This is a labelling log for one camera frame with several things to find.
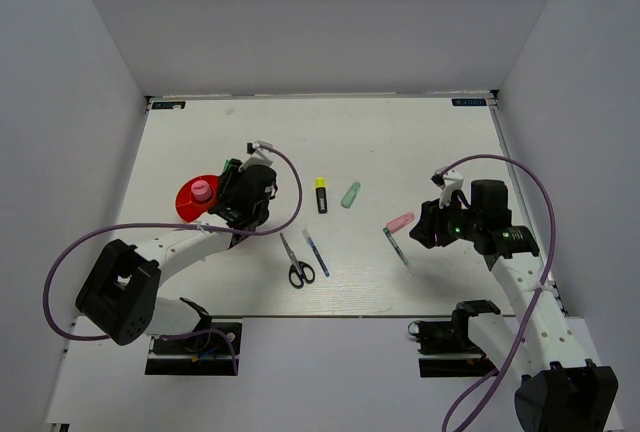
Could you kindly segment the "pink glue stick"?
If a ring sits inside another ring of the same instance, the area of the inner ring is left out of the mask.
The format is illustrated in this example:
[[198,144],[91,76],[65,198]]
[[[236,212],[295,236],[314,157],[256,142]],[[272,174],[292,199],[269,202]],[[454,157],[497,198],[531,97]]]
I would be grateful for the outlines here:
[[198,179],[191,184],[190,194],[194,202],[206,203],[213,197],[210,184],[204,179]]

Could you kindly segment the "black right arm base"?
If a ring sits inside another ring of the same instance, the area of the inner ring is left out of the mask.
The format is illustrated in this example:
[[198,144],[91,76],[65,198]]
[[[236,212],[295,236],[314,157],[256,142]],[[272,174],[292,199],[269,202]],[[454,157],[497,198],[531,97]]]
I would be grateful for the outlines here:
[[481,378],[495,369],[468,339],[459,339],[451,321],[412,321],[407,333],[418,345],[421,378]]

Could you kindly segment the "green ink pen refill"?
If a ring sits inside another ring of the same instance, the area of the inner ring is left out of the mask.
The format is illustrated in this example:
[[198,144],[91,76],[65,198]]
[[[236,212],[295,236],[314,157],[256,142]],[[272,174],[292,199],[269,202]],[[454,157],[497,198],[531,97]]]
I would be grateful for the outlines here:
[[408,267],[409,266],[409,261],[408,261],[407,257],[405,256],[405,254],[403,253],[403,251],[401,250],[401,248],[398,245],[398,243],[396,242],[396,240],[394,239],[393,234],[391,233],[389,228],[388,227],[384,227],[383,228],[383,233],[384,233],[385,237],[387,238],[387,240],[389,241],[391,247],[395,251],[396,255],[399,257],[399,259],[403,263],[403,265],[405,267]]

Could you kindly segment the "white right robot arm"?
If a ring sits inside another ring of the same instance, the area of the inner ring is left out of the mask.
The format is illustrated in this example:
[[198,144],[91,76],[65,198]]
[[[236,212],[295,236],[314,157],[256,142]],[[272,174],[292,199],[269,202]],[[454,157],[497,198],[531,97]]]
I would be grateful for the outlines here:
[[466,198],[455,174],[433,180],[441,194],[422,204],[411,238],[428,249],[470,242],[509,300],[519,328],[512,332],[488,299],[463,301],[447,321],[410,326],[420,353],[481,355],[514,387],[516,417],[525,431],[604,430],[617,377],[611,367],[596,364],[574,335],[542,278],[532,233],[512,222],[506,184],[476,180]]

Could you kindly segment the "yellow cap black highlighter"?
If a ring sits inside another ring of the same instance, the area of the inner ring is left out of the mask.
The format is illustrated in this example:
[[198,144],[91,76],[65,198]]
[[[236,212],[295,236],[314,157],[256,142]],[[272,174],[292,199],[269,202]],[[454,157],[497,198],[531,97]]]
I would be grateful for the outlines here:
[[326,180],[323,177],[315,179],[315,196],[318,213],[326,214],[328,212],[328,198]]

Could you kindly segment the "blue ink pen refill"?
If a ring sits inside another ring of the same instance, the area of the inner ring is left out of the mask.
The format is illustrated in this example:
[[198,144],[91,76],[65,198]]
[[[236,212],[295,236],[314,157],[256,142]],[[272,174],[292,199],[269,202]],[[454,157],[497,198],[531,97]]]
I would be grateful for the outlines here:
[[320,268],[324,274],[325,277],[329,278],[331,276],[329,268],[326,264],[326,262],[324,261],[315,241],[313,240],[313,238],[311,237],[309,231],[304,228],[302,231],[302,236],[304,237],[305,242],[307,243],[307,245],[310,247],[314,257],[316,258],[318,264],[320,265]]

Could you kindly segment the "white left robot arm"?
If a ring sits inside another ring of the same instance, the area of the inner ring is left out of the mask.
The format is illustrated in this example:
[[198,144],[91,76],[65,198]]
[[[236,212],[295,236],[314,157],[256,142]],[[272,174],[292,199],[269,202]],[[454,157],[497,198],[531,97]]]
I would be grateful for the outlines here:
[[138,245],[120,239],[105,245],[76,308],[115,343],[132,343],[150,327],[164,281],[233,248],[266,222],[276,180],[272,162],[256,157],[232,159],[219,175],[190,179],[175,198],[181,227]]

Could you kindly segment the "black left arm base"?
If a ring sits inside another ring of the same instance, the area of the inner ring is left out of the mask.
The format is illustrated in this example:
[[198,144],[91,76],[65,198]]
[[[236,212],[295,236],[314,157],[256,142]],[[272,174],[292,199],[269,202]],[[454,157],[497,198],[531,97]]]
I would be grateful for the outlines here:
[[207,334],[182,340],[153,339],[147,355],[147,376],[236,376],[240,364],[243,323],[213,322],[211,326],[230,342],[235,357],[223,337]]

